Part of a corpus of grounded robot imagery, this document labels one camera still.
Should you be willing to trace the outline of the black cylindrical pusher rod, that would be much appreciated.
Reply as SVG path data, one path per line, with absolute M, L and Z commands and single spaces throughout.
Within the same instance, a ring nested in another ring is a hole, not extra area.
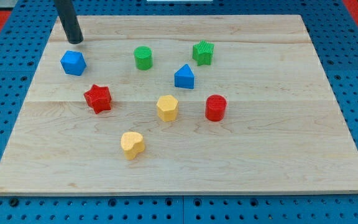
M 70 44 L 79 44 L 83 41 L 83 34 L 76 16 L 72 0 L 54 0 L 60 22 Z

